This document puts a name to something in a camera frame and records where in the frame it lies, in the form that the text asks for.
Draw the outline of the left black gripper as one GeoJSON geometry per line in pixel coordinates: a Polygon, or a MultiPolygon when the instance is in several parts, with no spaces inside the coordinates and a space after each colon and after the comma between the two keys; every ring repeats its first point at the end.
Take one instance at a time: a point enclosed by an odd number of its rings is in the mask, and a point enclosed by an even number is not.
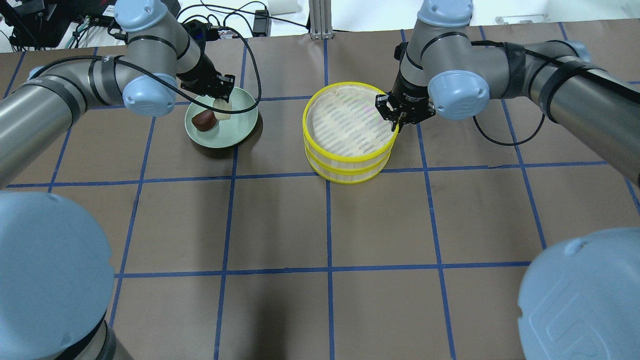
{"type": "Polygon", "coordinates": [[[180,87],[199,96],[230,101],[236,82],[233,74],[222,74],[210,59],[199,59],[194,68],[180,73],[180,87]]]}

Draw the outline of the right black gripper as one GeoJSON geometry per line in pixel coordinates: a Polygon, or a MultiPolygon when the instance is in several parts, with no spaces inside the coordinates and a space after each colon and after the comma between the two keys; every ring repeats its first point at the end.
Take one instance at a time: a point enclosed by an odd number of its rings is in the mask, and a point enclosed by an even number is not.
{"type": "Polygon", "coordinates": [[[397,75],[391,91],[375,96],[375,109],[385,121],[391,122],[394,133],[402,132],[405,125],[417,125],[436,115],[428,87],[415,85],[403,75],[397,75]]]}

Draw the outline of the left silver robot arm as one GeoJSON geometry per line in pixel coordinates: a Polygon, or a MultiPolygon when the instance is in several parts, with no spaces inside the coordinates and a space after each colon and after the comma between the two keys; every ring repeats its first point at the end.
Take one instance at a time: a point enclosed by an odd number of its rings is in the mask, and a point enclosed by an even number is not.
{"type": "MultiPolygon", "coordinates": [[[[176,96],[209,96],[231,111],[235,77],[160,0],[118,0],[124,56],[67,57],[46,64],[1,101],[1,186],[100,105],[161,117],[176,96]]],[[[55,193],[1,191],[1,358],[70,357],[98,334],[112,296],[112,250],[98,221],[55,193]]]]}

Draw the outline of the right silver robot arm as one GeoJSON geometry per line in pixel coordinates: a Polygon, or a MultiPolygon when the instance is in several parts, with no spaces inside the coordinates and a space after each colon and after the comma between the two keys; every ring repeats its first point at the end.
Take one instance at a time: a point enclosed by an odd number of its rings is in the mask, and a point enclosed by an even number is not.
{"type": "MultiPolygon", "coordinates": [[[[639,183],[639,91],[591,62],[578,41],[470,41],[470,0],[425,0],[391,91],[375,107],[393,130],[464,120],[489,100],[526,97],[625,178],[639,183]]],[[[549,246],[526,269],[518,333],[528,360],[639,358],[637,227],[549,246]]]]}

